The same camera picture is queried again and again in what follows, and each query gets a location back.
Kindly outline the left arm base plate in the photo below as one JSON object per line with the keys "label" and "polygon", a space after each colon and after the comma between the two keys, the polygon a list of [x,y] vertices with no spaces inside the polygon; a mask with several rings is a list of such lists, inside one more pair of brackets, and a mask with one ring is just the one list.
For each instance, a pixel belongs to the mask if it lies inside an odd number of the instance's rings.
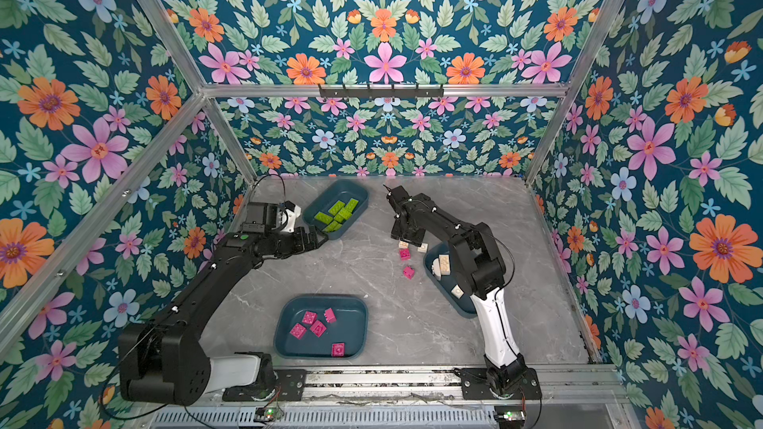
{"label": "left arm base plate", "polygon": [[304,369],[267,369],[250,385],[227,388],[223,393],[223,401],[300,401],[306,387],[306,377],[307,371]]}

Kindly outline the pink lego pile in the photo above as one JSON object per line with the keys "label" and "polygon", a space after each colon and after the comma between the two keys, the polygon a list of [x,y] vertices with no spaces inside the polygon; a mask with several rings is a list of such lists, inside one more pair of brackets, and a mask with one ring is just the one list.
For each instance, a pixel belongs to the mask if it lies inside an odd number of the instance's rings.
{"label": "pink lego pile", "polygon": [[331,355],[332,357],[340,358],[345,357],[346,345],[344,343],[335,343],[332,345]]}

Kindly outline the green long lego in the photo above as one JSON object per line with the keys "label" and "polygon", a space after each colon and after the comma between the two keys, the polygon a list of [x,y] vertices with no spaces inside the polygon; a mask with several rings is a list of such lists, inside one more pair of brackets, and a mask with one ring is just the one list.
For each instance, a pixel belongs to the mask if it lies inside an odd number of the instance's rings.
{"label": "green long lego", "polygon": [[315,215],[315,220],[317,220],[317,222],[321,222],[322,224],[325,224],[326,226],[330,226],[330,224],[334,222],[333,216],[330,216],[329,214],[326,215],[324,213],[317,213]]}
{"label": "green long lego", "polygon": [[332,222],[332,224],[329,224],[329,226],[326,226],[324,228],[324,232],[327,232],[327,234],[331,234],[331,232],[337,232],[342,227],[339,222]]}
{"label": "green long lego", "polygon": [[343,208],[341,208],[341,211],[346,214],[353,214],[355,212],[355,209],[357,208],[359,204],[359,201],[357,199],[350,199]]}

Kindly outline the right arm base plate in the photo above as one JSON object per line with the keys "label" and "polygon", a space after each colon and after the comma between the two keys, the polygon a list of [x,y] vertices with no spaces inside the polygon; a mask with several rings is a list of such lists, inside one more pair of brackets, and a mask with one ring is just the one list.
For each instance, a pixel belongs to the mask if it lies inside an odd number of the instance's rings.
{"label": "right arm base plate", "polygon": [[462,397],[466,400],[541,400],[542,389],[534,369],[519,369],[504,375],[484,367],[457,367]]}

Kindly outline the pink lego mid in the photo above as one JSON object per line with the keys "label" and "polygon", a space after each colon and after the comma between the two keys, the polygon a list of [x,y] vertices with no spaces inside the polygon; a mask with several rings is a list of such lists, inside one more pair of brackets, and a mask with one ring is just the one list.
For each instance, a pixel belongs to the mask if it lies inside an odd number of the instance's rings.
{"label": "pink lego mid", "polygon": [[306,327],[310,327],[316,322],[316,320],[317,320],[317,314],[315,312],[306,311],[303,314],[301,324]]}

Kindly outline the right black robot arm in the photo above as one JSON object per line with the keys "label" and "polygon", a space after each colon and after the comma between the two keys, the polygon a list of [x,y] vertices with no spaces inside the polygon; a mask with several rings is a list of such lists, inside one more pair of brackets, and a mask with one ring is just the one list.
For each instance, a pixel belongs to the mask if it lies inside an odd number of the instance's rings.
{"label": "right black robot arm", "polygon": [[514,338],[506,306],[507,266],[488,224],[470,224],[441,210],[429,196],[411,196],[405,188],[387,188],[395,214],[394,240],[423,244],[432,234],[448,245],[450,275],[472,301],[484,338],[486,381],[494,395],[517,391],[528,366]]}

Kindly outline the cream lego pile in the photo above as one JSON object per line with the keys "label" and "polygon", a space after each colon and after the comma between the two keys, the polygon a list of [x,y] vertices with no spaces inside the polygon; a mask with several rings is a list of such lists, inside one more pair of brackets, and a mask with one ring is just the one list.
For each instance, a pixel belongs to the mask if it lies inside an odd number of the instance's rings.
{"label": "cream lego pile", "polygon": [[451,290],[451,293],[457,299],[461,298],[464,295],[463,290],[458,285],[453,287],[453,289]]}

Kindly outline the pink small lego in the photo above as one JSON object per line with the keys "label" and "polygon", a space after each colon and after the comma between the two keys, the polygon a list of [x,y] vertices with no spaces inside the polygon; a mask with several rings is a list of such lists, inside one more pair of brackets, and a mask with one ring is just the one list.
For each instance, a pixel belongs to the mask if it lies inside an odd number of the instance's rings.
{"label": "pink small lego", "polygon": [[325,324],[319,320],[316,320],[316,322],[310,326],[310,331],[317,337],[320,338],[324,335],[324,333],[327,331],[327,327]]}

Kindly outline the cream long lego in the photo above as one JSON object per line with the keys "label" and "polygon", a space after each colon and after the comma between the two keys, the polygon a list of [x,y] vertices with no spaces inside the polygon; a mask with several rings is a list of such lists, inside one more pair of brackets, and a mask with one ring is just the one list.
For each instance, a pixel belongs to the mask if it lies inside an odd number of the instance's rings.
{"label": "cream long lego", "polygon": [[439,260],[438,260],[438,259],[437,259],[437,260],[434,260],[434,261],[432,262],[432,266],[431,266],[431,272],[432,272],[433,276],[434,276],[434,277],[435,277],[437,280],[440,280],[440,279],[441,279],[441,270],[440,270],[440,264],[439,264]]}
{"label": "cream long lego", "polygon": [[450,256],[448,254],[440,254],[438,256],[438,268],[441,275],[449,275],[451,273]]}

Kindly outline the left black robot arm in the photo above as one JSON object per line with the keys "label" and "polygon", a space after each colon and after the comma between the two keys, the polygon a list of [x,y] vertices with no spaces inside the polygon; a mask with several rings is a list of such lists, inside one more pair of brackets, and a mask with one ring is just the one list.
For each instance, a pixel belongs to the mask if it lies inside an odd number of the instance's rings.
{"label": "left black robot arm", "polygon": [[252,270],[266,262],[318,250],[328,236],[296,224],[292,202],[250,203],[240,228],[226,234],[207,265],[156,316],[126,326],[118,338],[118,373],[124,399],[190,406],[207,393],[241,388],[258,399],[276,390],[272,357],[243,352],[209,357],[202,335],[214,313]]}

